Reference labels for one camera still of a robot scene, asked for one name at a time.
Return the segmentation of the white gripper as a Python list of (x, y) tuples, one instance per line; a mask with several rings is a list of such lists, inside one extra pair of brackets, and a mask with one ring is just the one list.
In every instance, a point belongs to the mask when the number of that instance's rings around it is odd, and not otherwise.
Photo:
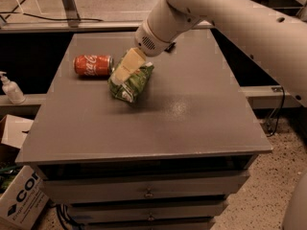
[(175, 31), (166, 25), (152, 26), (145, 19), (135, 32), (135, 45), (138, 48), (130, 48), (116, 70), (113, 72), (115, 82), (126, 81), (131, 74), (139, 69), (147, 57), (155, 57), (165, 51), (173, 42)]

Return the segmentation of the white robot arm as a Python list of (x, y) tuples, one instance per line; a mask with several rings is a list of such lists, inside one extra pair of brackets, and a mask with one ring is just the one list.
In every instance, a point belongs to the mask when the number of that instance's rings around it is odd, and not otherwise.
[(251, 0), (159, 0), (136, 30), (134, 46), (156, 57), (202, 21), (307, 106), (307, 23)]

